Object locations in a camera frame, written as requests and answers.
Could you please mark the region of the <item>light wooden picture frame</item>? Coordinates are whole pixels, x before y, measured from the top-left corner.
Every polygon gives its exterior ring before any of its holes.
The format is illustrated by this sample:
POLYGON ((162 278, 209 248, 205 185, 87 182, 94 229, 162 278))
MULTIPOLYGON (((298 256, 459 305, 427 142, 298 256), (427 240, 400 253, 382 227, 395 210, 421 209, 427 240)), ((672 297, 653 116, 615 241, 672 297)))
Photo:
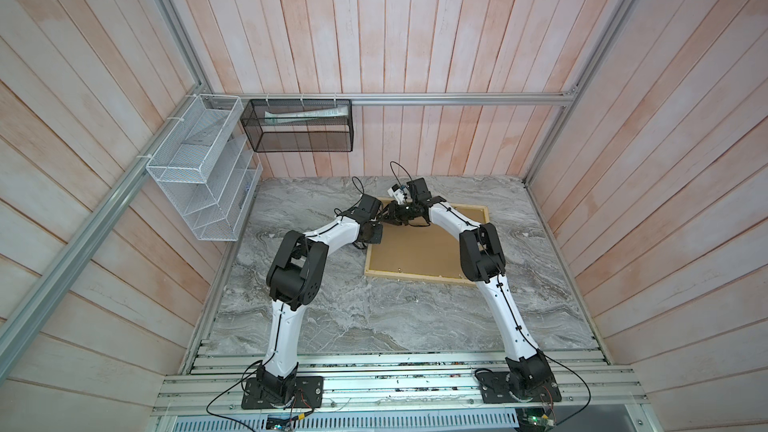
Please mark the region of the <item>light wooden picture frame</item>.
POLYGON ((384 223, 381 243, 367 249, 364 274, 391 280, 473 284, 461 266, 458 237, 434 223, 428 227, 384 223))

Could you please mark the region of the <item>brown cardboard backing board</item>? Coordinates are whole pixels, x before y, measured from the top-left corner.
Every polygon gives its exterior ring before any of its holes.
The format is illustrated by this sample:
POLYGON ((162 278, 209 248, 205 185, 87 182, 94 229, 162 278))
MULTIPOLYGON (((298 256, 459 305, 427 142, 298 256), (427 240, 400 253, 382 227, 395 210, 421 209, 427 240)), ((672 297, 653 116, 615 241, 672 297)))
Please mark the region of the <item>brown cardboard backing board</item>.
POLYGON ((380 214, 381 242, 366 259, 369 276, 468 285, 497 271, 501 246, 495 227, 438 199, 426 204, 387 202, 380 214))

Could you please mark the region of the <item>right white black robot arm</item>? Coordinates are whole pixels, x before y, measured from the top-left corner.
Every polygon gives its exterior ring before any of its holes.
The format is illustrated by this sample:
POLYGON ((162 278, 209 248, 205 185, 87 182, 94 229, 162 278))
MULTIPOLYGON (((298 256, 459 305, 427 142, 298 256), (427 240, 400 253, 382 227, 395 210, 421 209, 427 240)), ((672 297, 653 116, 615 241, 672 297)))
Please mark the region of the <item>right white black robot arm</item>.
POLYGON ((544 352, 531 336, 515 304, 506 275, 506 257, 496 227, 474 221, 438 198, 426 203, 386 205, 380 220, 407 225, 421 217, 437 225, 458 242, 464 276, 477 286, 490 308, 502 337, 509 393, 520 401, 538 399, 544 392, 559 396, 556 379, 544 352))

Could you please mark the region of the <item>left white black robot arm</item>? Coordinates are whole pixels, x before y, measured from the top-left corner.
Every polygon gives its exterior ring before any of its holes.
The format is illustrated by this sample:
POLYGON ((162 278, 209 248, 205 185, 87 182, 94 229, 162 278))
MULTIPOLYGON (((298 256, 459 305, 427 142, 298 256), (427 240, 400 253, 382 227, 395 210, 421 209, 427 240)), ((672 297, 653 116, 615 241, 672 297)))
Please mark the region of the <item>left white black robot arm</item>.
POLYGON ((383 225, 338 216, 312 231, 289 231, 268 270, 272 324, 267 352, 255 374, 256 384, 287 402, 293 396, 298 370, 298 341, 307 306, 320 291, 328 257, 350 245, 378 244, 383 225))

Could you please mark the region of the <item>paper sheet inside black basket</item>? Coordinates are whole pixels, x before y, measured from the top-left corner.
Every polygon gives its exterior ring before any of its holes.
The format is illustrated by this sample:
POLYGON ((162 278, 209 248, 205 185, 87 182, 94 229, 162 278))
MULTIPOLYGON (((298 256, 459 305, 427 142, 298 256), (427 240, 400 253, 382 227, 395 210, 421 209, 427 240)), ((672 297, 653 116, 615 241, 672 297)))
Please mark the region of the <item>paper sheet inside black basket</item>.
POLYGON ((344 125, 350 116, 348 106, 305 110, 304 108, 284 107, 277 110, 265 110, 262 123, 267 126, 295 125, 344 125))

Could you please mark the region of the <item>aluminium slotted base rails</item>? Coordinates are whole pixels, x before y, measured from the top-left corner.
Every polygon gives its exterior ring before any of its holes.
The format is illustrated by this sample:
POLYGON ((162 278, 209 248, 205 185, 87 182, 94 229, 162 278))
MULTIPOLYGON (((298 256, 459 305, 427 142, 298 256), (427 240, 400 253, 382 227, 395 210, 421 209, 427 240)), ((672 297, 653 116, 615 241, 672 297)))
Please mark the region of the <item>aluminium slotted base rails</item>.
POLYGON ((501 399, 501 352, 304 355, 296 398, 254 405, 243 377, 252 357, 197 356, 188 375, 164 380, 152 409, 158 431, 505 430, 540 409, 559 431, 658 431, 639 379, 598 350, 550 353, 555 375, 532 401, 501 399))

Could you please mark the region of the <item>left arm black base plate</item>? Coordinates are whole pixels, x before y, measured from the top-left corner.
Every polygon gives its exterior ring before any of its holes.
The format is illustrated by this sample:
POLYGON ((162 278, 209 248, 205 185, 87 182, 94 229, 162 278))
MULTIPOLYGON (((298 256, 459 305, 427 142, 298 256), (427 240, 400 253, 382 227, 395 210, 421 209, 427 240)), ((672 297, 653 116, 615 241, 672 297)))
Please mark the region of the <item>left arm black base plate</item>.
POLYGON ((324 391, 322 376, 298 376, 288 379, 250 378, 245 382, 241 401, 244 410, 277 409, 285 406, 320 408, 324 391))

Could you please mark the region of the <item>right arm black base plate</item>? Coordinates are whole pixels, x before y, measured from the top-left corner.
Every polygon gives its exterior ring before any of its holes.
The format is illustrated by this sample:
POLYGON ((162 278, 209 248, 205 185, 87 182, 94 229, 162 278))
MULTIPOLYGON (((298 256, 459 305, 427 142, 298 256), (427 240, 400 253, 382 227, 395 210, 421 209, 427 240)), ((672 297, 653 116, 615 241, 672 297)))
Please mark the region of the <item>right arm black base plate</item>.
POLYGON ((479 368, 473 372, 485 404, 504 403, 557 403, 562 401, 559 386, 554 382, 531 385, 511 371, 492 371, 479 368))

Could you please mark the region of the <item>aluminium wall rail frame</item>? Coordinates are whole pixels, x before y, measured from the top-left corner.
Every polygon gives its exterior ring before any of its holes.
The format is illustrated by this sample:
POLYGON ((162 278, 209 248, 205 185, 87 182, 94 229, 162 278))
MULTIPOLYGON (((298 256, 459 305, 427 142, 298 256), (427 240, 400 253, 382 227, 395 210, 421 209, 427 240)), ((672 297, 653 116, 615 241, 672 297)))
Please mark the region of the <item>aluminium wall rail frame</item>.
MULTIPOLYGON (((184 54, 197 83, 187 91, 163 125, 132 161, 115 186, 99 203, 88 219, 73 235, 45 269, 42 277, 23 297, 19 305, 1 327, 1 377, 8 378, 29 349, 43 326, 69 292, 75 281, 101 247, 106 236, 132 204, 149 178, 148 162, 155 156, 163 141, 173 132, 187 107, 198 97, 211 92, 209 79, 200 65, 199 56, 192 49, 187 31, 181 23, 172 0, 155 0, 177 46, 184 54)), ((311 99, 339 101, 347 99, 354 106, 559 106, 559 118, 547 132, 543 145, 534 156, 527 180, 535 177, 537 167, 546 158, 552 142, 562 131, 569 113, 576 107, 588 89, 594 73, 602 65, 609 49, 620 36, 631 9, 637 0, 618 0, 605 28, 598 36, 574 86, 565 92, 434 92, 434 93, 347 93, 311 94, 311 99)))

